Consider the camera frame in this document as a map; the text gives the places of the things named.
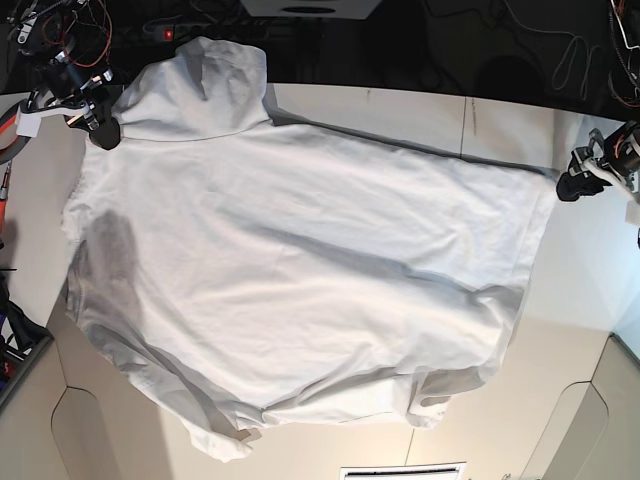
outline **white shirt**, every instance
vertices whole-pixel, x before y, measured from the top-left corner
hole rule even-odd
[[[70,312],[225,461],[246,428],[431,427],[499,368],[553,185],[275,127],[265,86],[262,51],[199,38],[124,92],[64,212]]]

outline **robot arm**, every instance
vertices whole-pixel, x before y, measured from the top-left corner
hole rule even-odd
[[[101,16],[92,10],[97,5]],[[93,30],[82,27],[87,12],[96,22]],[[120,127],[111,116],[111,98],[105,88],[112,79],[108,57],[113,25],[104,2],[20,0],[8,20],[13,26],[9,41],[17,44],[41,81],[17,107],[18,138],[35,137],[42,118],[63,115],[69,127],[88,132],[96,145],[106,150],[118,145]],[[80,47],[96,44],[97,54]],[[84,63],[91,54],[95,60]],[[0,152],[0,163],[8,160]]]
[[[575,202],[613,186],[628,200],[627,222],[640,226],[640,124],[629,121],[607,138],[593,129],[587,146],[571,153],[571,161],[556,186],[558,198]]]

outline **electronics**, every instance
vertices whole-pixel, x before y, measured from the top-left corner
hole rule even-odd
[[[105,89],[113,78],[113,24],[104,0],[18,0],[7,20],[9,41],[40,81],[17,107],[18,139],[36,136],[42,118],[64,115],[69,127],[88,132],[96,145],[118,145],[120,127]],[[3,153],[0,163],[10,160]]]

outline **vent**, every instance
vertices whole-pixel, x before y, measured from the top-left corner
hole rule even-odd
[[[466,463],[340,469],[340,480],[462,480]]]

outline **white vent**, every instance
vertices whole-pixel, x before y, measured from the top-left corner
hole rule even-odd
[[[462,480],[466,463],[341,468],[340,480]]]
[[[326,17],[364,20],[380,0],[242,0],[252,17]]]

